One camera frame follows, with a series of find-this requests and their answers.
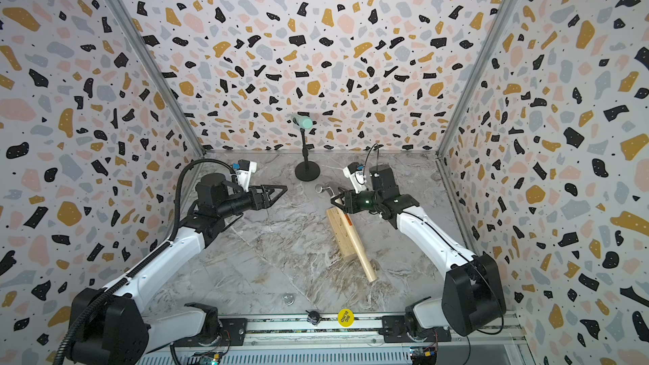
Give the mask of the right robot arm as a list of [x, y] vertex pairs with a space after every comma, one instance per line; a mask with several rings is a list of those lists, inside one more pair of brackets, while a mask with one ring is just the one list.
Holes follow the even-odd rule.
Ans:
[[463, 247], [438, 226], [414, 197], [400, 191], [389, 165], [377, 165], [369, 172], [364, 169], [356, 162], [343, 169], [353, 188], [333, 196], [331, 204], [348, 216], [367, 211], [388, 221], [443, 276], [442, 297], [408, 306], [399, 331], [414, 341], [425, 341], [440, 327], [469, 336], [497, 319], [504, 320], [506, 303], [495, 260]]

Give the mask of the wooden handle claw hammer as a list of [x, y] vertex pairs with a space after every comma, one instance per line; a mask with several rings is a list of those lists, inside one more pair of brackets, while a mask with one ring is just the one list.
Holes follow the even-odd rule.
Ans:
[[377, 280], [375, 269], [371, 265], [361, 238], [350, 216], [337, 207], [328, 209], [326, 216], [331, 224], [332, 231], [344, 260], [358, 258], [368, 282], [375, 282]]

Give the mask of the wooden block with nails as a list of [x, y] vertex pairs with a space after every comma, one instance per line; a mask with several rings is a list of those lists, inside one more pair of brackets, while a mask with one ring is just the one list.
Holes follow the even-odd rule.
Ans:
[[328, 209], [326, 216], [344, 260], [353, 260], [358, 256], [358, 252], [365, 253], [361, 238], [350, 216], [336, 207]]

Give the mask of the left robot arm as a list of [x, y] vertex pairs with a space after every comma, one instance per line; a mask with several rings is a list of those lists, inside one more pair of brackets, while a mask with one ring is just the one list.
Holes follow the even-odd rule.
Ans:
[[101, 289], [86, 288], [72, 303], [69, 330], [54, 362], [135, 364], [146, 354], [190, 338], [203, 346], [225, 341], [218, 309], [187, 303], [177, 312], [145, 317], [162, 287], [246, 211], [272, 207], [285, 185], [233, 184], [220, 173], [196, 184], [197, 199], [169, 240]]

